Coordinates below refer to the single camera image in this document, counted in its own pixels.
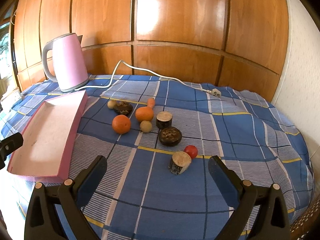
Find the pink shallow tray box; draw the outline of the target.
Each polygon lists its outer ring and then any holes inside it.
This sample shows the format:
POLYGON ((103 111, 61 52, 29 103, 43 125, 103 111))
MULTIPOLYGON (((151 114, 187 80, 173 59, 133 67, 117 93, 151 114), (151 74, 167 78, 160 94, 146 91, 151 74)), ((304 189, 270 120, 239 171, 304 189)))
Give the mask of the pink shallow tray box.
POLYGON ((41 103, 24 128, 23 145, 11 155, 7 171, 34 182, 66 180, 87 99, 80 91, 41 103))

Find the blue plaid tablecloth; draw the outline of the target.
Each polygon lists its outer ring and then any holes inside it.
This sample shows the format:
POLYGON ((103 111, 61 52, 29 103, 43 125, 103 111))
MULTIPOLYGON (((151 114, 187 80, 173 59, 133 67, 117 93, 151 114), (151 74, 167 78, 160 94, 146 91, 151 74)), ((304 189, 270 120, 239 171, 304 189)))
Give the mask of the blue plaid tablecloth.
POLYGON ((213 85, 150 76, 91 76, 88 101, 72 153, 74 178, 97 155, 107 172, 83 212, 102 239, 214 239, 232 214, 208 171, 212 155, 254 185, 280 185, 291 222, 308 207, 313 174, 306 143, 286 116, 260 95, 213 85), (143 133, 130 115, 129 133, 112 129, 115 112, 108 100, 124 100, 134 109, 155 99, 154 112, 169 111, 181 142, 166 147, 158 128, 143 133), (188 145, 198 155, 180 175, 172 174, 171 156, 188 145))

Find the dark brown fruit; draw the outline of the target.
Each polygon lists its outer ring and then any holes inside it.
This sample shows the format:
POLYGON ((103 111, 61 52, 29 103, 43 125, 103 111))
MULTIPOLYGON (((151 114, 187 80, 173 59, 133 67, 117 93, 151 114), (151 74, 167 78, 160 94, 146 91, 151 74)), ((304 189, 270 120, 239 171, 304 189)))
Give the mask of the dark brown fruit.
POLYGON ((129 102, 120 101, 116 103, 113 109, 118 115, 128 116, 132 113, 133 106, 129 102))
POLYGON ((164 146, 174 147, 182 140, 182 133, 176 127, 167 127, 160 131, 159 141, 164 146))

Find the pink electric kettle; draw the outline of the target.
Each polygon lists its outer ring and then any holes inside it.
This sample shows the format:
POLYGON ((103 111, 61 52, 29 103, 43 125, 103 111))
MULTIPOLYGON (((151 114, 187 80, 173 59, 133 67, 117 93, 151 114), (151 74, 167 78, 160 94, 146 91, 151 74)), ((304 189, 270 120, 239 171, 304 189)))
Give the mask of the pink electric kettle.
POLYGON ((81 48, 82 36, 68 33, 46 43, 42 50, 43 71, 57 82, 62 92, 70 92, 88 83, 89 77, 81 48), (50 73, 47 54, 52 51, 54 75, 50 73))

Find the small beige ball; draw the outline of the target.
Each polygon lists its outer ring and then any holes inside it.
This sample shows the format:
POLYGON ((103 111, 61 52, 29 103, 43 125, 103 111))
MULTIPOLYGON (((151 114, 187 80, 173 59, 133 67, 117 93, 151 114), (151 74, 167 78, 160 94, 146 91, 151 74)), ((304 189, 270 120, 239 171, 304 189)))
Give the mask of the small beige ball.
POLYGON ((117 105, 117 102, 116 102, 116 100, 108 100, 108 102, 107 102, 107 107, 109 108, 109 109, 114 109, 114 107, 117 105))
POLYGON ((149 133, 152 130, 152 123, 150 121, 143 120, 140 123, 140 130, 143 133, 149 133))

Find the small orange carrot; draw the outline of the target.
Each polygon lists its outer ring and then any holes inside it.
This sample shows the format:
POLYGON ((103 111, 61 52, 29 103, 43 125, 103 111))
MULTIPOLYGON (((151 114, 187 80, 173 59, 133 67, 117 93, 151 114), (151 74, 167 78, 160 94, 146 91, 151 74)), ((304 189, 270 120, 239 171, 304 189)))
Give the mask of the small orange carrot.
POLYGON ((153 109, 154 106, 155 106, 155 99, 154 98, 149 98, 147 100, 147 106, 150 107, 151 109, 153 109))

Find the orange tangerine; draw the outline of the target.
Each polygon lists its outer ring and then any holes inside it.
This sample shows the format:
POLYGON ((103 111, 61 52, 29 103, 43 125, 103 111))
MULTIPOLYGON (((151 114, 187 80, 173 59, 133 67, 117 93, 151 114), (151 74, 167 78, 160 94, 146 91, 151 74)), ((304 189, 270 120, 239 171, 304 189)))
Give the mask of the orange tangerine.
POLYGON ((112 128, 118 134, 125 134, 131 129, 131 120, 125 115, 118 115, 112 120, 112 128))
POLYGON ((139 107, 135 112, 135 117, 138 122, 151 121, 153 119, 154 112, 151 107, 139 107))

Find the red cherry tomato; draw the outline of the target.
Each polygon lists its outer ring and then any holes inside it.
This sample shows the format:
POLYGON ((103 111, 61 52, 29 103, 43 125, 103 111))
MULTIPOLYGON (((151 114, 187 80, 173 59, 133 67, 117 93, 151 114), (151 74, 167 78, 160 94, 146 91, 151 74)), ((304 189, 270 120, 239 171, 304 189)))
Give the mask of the red cherry tomato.
POLYGON ((198 155, 198 149, 194 145, 186 146, 184 152, 187 153, 191 159, 195 159, 198 155))

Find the wooden panel cabinet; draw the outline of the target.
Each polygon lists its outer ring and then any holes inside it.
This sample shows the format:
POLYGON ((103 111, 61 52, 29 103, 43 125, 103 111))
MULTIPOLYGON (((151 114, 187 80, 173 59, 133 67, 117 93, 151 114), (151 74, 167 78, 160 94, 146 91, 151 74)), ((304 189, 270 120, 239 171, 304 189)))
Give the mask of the wooden panel cabinet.
POLYGON ((91 74, 123 60, 139 75, 150 69, 271 101, 289 40, 286 0, 19 0, 15 16, 21 89, 45 79, 44 45, 73 32, 91 74))

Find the cut cylinder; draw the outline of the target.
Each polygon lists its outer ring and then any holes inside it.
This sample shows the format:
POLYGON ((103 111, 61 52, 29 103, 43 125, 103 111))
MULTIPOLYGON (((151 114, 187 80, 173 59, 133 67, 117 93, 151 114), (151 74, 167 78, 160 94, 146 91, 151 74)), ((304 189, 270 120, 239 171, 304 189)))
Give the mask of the cut cylinder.
POLYGON ((180 175, 188 169, 191 164, 191 157, 183 151, 175 152, 170 159, 168 169, 172 174, 180 175))

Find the dark cylinder beige top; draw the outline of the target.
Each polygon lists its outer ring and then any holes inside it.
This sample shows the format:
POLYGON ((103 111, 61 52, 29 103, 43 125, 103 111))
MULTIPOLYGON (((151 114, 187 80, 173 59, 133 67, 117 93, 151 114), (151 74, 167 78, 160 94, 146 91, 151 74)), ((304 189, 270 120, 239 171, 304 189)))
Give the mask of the dark cylinder beige top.
POLYGON ((156 126, 159 129, 171 127, 173 115, 168 111, 159 112, 156 116, 156 126))

